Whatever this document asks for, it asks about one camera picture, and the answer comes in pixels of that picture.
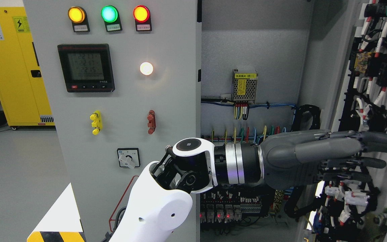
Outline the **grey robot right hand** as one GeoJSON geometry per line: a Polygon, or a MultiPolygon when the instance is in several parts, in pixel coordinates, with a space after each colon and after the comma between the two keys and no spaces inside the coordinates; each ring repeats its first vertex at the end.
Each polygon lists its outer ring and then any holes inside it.
{"type": "Polygon", "coordinates": [[[386,161],[359,153],[387,153],[387,134],[373,131],[305,130],[280,133],[261,145],[264,180],[275,190],[306,186],[337,177],[370,182],[356,167],[382,169],[386,161]]]}

